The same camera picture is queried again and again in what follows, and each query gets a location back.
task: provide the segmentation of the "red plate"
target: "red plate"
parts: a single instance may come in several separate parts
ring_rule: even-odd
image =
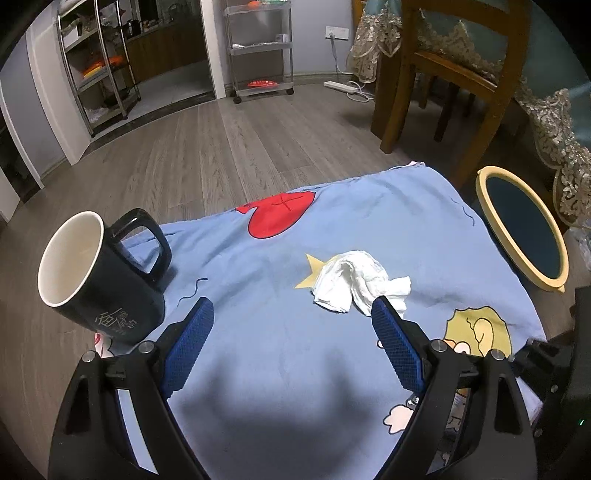
[[[277,82],[273,80],[253,80],[251,83],[248,84],[249,88],[256,88],[256,87],[273,87],[277,85]]]

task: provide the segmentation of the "blue gripper pad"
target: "blue gripper pad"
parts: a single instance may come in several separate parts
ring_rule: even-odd
[[[425,389],[421,358],[408,341],[394,315],[380,299],[376,299],[372,305],[371,323],[390,363],[396,370],[402,387],[415,395],[420,395]]]
[[[203,299],[164,361],[160,392],[165,400],[184,387],[212,327],[213,303]]]

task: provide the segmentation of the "white tissue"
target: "white tissue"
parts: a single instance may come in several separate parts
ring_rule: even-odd
[[[410,294],[410,277],[389,280],[374,257],[354,250],[333,257],[322,267],[312,293],[315,303],[340,313],[347,313],[354,300],[368,317],[374,300],[384,295],[402,317],[406,311],[404,299]]]

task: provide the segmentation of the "rolling cart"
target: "rolling cart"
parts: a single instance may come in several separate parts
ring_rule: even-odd
[[[230,71],[232,74],[232,91],[230,96],[234,97],[234,103],[242,102],[242,98],[259,93],[280,92],[286,91],[288,95],[294,93],[294,76],[293,76],[293,38],[291,35],[291,1],[272,1],[264,0],[259,2],[250,2],[241,5],[228,5],[233,0],[225,0],[224,18],[226,22],[226,36],[228,38],[228,57],[230,63]],[[269,32],[262,32],[260,28],[262,25],[269,25],[272,20],[280,20],[280,32],[275,33],[271,38]],[[256,31],[258,40],[254,43],[245,42],[240,38],[240,33],[237,32],[239,27],[244,26],[247,22],[252,21],[252,28],[250,31]],[[236,57],[252,53],[267,52],[273,50],[280,50],[282,52],[283,65],[285,65],[284,52],[289,51],[289,73],[286,75],[285,67],[282,68],[281,74],[270,78],[272,85],[266,86],[252,86],[251,80],[239,80],[238,72],[236,71]]]

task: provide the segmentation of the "black mug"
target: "black mug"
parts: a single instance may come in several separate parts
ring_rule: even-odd
[[[144,272],[121,240],[138,227],[150,230],[160,252]],[[137,343],[164,320],[157,284],[172,253],[144,210],[127,212],[111,227],[95,212],[80,212],[51,237],[39,265],[37,287],[46,305],[93,332]]]

